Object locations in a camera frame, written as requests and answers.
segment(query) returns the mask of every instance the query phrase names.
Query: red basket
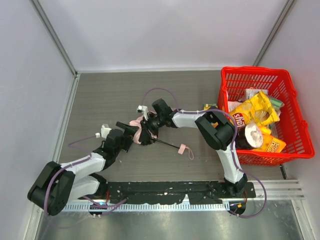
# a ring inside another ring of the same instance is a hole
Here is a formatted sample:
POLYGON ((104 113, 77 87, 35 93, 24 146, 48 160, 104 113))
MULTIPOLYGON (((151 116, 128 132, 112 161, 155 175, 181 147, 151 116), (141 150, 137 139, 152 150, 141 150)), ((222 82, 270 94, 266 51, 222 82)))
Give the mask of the red basket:
POLYGON ((221 86, 218 108, 229 112, 228 100, 237 101, 248 88, 268 89, 268 95, 284 102, 276 130, 278 138, 286 142, 281 153, 237 150, 241 164, 278 166, 294 159, 310 159, 315 150, 297 102, 297 91, 290 74, 283 69, 264 67, 224 67, 221 70, 221 86))

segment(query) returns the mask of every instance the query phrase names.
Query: gray floor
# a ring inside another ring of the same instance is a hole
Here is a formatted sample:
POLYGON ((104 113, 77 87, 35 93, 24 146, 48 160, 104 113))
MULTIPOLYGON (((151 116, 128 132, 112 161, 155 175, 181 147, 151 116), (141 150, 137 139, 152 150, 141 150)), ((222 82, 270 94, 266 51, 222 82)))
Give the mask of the gray floor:
MULTIPOLYGON (((249 201, 246 215, 256 213, 263 201, 249 201)), ((85 219, 87 212, 62 212, 43 218, 37 240, 302 240, 290 200, 268 201, 265 211, 241 219, 226 211, 115 212, 85 219)))
MULTIPOLYGON (((81 74, 69 119, 60 163, 70 162, 85 156, 80 150, 68 148, 75 140, 92 136, 100 131, 102 124, 116 127, 116 122, 128 123, 139 115, 146 91, 159 87, 173 91, 179 107, 185 110, 201 110, 203 103, 215 103, 220 87, 220 71, 161 71, 125 73, 81 74)), ((173 98, 165 91, 151 92, 145 100, 150 108, 153 101, 163 98, 171 107, 173 98)), ((197 129, 172 129, 163 127, 159 139, 189 146, 194 160, 179 155, 175 148, 161 143, 149 146, 132 145, 128 153, 121 152, 117 161, 101 172, 109 181, 202 181, 222 180, 224 171, 218 155, 212 150, 197 129)), ((91 151, 100 139, 80 143, 91 151)), ((242 166, 262 180, 280 180, 279 167, 242 166)))

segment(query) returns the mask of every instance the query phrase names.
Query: white wall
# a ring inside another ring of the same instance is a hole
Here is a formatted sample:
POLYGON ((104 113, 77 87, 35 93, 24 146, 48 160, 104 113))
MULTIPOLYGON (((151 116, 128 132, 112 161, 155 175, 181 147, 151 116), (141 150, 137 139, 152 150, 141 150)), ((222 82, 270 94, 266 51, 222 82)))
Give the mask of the white wall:
POLYGON ((28 0, 1 1, 0 16, 0 239, 20 240, 73 78, 28 0))
POLYGON ((287 69, 298 91, 298 101, 309 124, 316 156, 286 164, 287 173, 297 178, 312 208, 312 219, 320 226, 320 1, 298 0, 271 44, 261 65, 287 69))
POLYGON ((77 70, 252 65, 286 0, 40 0, 77 70))

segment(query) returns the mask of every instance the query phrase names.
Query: chip bag logo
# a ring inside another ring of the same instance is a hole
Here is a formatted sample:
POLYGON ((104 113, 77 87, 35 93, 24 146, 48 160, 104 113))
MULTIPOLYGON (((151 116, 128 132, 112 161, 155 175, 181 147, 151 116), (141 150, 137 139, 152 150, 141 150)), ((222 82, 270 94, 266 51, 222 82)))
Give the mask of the chip bag logo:
POLYGON ((236 114, 233 115, 233 118, 234 118, 238 128, 244 127, 246 125, 245 124, 245 116, 242 113, 237 112, 236 114))
POLYGON ((275 142, 275 141, 271 141, 266 152, 267 153, 275 153, 275 152, 277 152, 279 147, 280 147, 280 143, 275 142))

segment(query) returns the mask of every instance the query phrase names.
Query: wooden table surface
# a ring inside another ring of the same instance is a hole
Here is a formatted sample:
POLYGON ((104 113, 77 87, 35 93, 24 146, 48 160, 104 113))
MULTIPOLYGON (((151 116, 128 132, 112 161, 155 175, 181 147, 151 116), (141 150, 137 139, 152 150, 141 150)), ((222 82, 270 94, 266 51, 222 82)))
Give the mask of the wooden table surface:
MULTIPOLYGON (((93 136, 102 124, 116 128, 116 122, 128 124, 139 117, 137 106, 151 88, 166 88, 174 92, 179 107, 201 110, 204 103, 216 103, 220 87, 220 71, 158 71, 121 73, 83 73, 77 87, 60 163, 71 162, 86 153, 69 148, 68 143, 93 136)), ((175 107, 173 98, 165 91, 152 91, 144 104, 149 106, 163 98, 175 107)), ((108 181, 208 181, 222 180, 224 171, 215 150, 204 141, 198 129, 167 128, 159 131, 159 139, 180 146, 189 146, 188 154, 162 143, 148 146, 133 144, 129 152, 121 152, 116 162, 100 172, 108 181)), ((99 147, 102 138, 79 143, 90 151, 99 147)), ((283 179, 279 167, 243 165, 261 180, 283 179)))

